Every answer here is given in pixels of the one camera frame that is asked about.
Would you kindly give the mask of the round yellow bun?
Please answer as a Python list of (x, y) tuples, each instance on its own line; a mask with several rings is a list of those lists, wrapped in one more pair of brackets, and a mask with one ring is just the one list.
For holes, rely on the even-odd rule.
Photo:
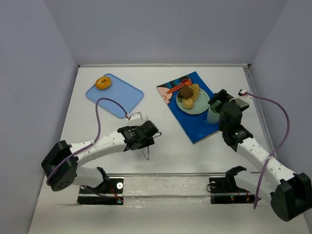
[(194, 107), (194, 101), (191, 98), (183, 99), (182, 105), (186, 109), (192, 109)]

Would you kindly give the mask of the brown bread slice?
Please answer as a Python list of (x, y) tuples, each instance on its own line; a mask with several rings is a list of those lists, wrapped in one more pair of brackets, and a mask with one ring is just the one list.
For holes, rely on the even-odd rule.
[(190, 86), (190, 88), (192, 89), (193, 93), (192, 93), (192, 96), (191, 96), (191, 99), (193, 101), (195, 101), (199, 95), (199, 90), (200, 90), (200, 87), (198, 84), (194, 83)]

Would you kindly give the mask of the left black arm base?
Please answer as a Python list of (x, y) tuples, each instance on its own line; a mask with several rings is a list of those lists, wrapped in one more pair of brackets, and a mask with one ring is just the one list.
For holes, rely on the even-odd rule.
[(123, 205), (123, 177), (109, 177), (106, 172), (97, 167), (100, 173), (99, 184), (95, 187), (81, 185), (77, 203), (79, 205)]

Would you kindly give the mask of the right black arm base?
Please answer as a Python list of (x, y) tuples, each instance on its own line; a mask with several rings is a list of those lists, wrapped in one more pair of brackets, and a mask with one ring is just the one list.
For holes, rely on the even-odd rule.
[(206, 190), (211, 194), (211, 204), (252, 204), (255, 196), (239, 188), (235, 180), (235, 176), (241, 176), (244, 171), (246, 168), (236, 166), (229, 169), (224, 176), (209, 178)]

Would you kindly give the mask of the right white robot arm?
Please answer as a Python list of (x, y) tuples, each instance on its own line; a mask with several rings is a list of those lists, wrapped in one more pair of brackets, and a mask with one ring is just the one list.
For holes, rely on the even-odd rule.
[(268, 153), (254, 136), (241, 124), (243, 111), (249, 108), (254, 94), (240, 90), (233, 97), (222, 89), (215, 93), (208, 104), (216, 104), (219, 130), (224, 142), (234, 152), (248, 160), (260, 175), (247, 172), (246, 168), (231, 168), (221, 178), (210, 178), (206, 189), (212, 194), (239, 193), (254, 195), (253, 205), (259, 200), (270, 203), (274, 213), (283, 221), (290, 221), (312, 207), (312, 182), (305, 173), (297, 174), (281, 164), (274, 154)]

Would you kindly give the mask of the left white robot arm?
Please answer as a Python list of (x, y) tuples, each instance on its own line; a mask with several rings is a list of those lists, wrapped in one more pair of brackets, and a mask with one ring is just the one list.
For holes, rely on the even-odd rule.
[(150, 121), (141, 126), (126, 126), (99, 138), (67, 144), (57, 142), (41, 163), (52, 191), (64, 190), (70, 185), (87, 186), (96, 191), (108, 187), (109, 178), (101, 167), (88, 168), (85, 164), (102, 156), (146, 148), (154, 144), (158, 128)]

